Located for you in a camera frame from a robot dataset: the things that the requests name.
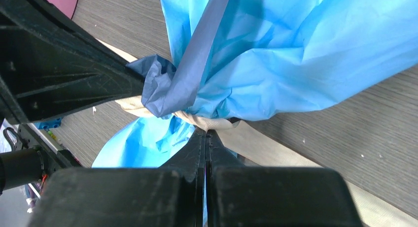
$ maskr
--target light blue plastic sheet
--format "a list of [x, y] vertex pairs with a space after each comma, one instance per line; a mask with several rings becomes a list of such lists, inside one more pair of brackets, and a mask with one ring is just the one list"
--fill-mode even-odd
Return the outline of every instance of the light blue plastic sheet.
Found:
[[[208, 1], [161, 0], [174, 66]], [[194, 100], [184, 110], [257, 121], [333, 106], [418, 63], [417, 5], [418, 0], [229, 0], [196, 98], [187, 91], [179, 95]], [[130, 67], [141, 72], [143, 65]], [[103, 147], [93, 167], [158, 167], [193, 129], [171, 115], [137, 119]]]

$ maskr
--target black cylinder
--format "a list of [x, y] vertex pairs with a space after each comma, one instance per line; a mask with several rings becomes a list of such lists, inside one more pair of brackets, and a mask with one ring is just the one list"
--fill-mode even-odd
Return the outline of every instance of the black cylinder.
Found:
[[42, 177], [42, 155], [35, 149], [0, 153], [0, 194]]

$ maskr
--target gray floor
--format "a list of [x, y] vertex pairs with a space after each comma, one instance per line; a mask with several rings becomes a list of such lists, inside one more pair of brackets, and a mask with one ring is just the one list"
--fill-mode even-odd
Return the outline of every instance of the gray floor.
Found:
[[[79, 0], [74, 21], [136, 57], [169, 58], [159, 0]], [[328, 110], [250, 123], [298, 153], [418, 217], [418, 68]], [[64, 119], [54, 132], [84, 165], [135, 117], [110, 102]]]

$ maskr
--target black cable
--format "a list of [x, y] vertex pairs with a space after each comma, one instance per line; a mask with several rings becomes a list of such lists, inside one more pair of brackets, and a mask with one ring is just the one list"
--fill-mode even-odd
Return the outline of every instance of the black cable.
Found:
[[10, 138], [9, 134], [7, 133], [8, 131], [16, 138], [17, 141], [20, 140], [19, 135], [16, 133], [16, 131], [12, 127], [8, 127], [3, 130], [3, 136], [9, 143], [10, 147], [12, 148], [12, 151], [16, 151], [16, 145], [13, 143], [13, 140]]

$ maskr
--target blue plastic block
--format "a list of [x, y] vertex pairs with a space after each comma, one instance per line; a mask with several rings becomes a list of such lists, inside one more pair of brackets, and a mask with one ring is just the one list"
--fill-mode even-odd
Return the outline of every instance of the blue plastic block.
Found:
[[50, 121], [43, 121], [43, 122], [36, 122], [34, 125], [39, 130], [47, 130], [47, 129], [53, 129], [58, 128], [61, 125], [62, 118], [58, 118], [56, 120], [50, 120]]

